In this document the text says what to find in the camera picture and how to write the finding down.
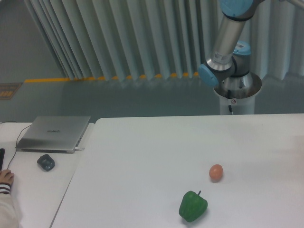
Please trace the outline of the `person's hand on table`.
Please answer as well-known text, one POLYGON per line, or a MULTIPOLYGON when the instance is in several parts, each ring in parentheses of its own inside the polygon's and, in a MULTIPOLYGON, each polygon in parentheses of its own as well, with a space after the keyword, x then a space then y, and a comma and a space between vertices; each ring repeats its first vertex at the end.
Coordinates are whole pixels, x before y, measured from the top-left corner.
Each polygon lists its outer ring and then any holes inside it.
POLYGON ((11 170, 2 170, 0 171, 0 183, 11 186, 14 182, 14 173, 11 170))

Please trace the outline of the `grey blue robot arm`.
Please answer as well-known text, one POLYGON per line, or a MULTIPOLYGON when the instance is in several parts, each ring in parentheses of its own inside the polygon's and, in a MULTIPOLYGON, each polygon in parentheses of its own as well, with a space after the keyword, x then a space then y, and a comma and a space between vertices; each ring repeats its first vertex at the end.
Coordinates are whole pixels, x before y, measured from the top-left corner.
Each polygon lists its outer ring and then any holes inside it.
POLYGON ((237 57, 249 68, 284 79, 304 74, 304 2, 302 0, 220 0, 222 21, 210 53, 198 68, 214 87, 242 75, 237 57))

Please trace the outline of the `white sleeved forearm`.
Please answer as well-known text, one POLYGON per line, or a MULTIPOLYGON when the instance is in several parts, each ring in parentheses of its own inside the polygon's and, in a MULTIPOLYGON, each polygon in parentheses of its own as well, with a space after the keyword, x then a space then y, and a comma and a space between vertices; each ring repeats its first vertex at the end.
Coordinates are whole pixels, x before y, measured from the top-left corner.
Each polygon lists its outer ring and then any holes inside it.
POLYGON ((0 183, 0 227, 19 227, 19 221, 10 194, 10 184, 4 182, 0 183))

